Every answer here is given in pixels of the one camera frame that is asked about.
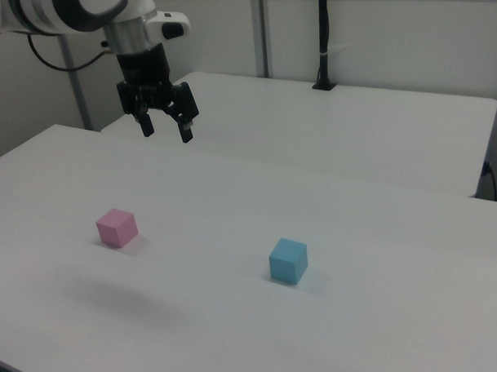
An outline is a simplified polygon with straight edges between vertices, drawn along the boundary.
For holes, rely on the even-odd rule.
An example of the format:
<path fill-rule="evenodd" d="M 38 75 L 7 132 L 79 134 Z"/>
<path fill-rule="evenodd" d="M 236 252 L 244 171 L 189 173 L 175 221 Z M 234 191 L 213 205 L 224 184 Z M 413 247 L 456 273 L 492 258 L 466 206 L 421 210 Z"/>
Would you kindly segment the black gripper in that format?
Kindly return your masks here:
<path fill-rule="evenodd" d="M 145 138 L 154 134 L 149 109 L 162 109 L 176 122 L 183 143 L 193 139 L 193 119 L 199 114 L 187 82 L 173 85 L 163 45 L 134 54 L 117 55 L 123 80 L 117 84 L 124 113 L 140 125 Z"/>

